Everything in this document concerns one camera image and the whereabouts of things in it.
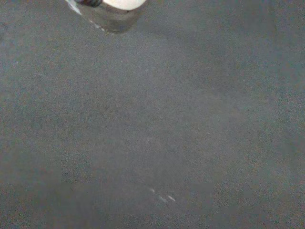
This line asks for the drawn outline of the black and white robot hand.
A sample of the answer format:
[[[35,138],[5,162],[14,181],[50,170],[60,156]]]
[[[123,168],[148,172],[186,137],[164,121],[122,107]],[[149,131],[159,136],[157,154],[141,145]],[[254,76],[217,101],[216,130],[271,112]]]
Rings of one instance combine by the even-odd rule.
[[[98,7],[103,0],[75,0],[78,4],[90,6],[90,7]]]

